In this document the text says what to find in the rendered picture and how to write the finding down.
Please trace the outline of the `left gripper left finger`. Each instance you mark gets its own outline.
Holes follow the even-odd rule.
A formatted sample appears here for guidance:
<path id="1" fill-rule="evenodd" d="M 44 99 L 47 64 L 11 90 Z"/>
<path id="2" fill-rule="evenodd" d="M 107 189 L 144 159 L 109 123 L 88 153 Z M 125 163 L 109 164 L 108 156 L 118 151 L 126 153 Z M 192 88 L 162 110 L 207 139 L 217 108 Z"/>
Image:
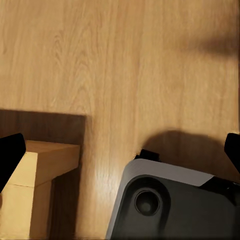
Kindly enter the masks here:
<path id="1" fill-rule="evenodd" d="M 0 192 L 26 152 L 22 133 L 0 138 Z"/>

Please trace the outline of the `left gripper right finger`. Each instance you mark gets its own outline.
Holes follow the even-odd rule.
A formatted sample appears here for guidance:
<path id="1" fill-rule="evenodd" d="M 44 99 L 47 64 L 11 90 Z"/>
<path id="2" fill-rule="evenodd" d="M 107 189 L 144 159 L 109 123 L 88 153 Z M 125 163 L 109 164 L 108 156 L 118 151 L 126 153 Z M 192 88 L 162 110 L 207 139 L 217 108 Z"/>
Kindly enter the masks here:
<path id="1" fill-rule="evenodd" d="M 234 166 L 240 173 L 240 135 L 235 133 L 229 133 L 227 135 L 224 151 L 228 155 L 229 159 L 233 162 Z"/>

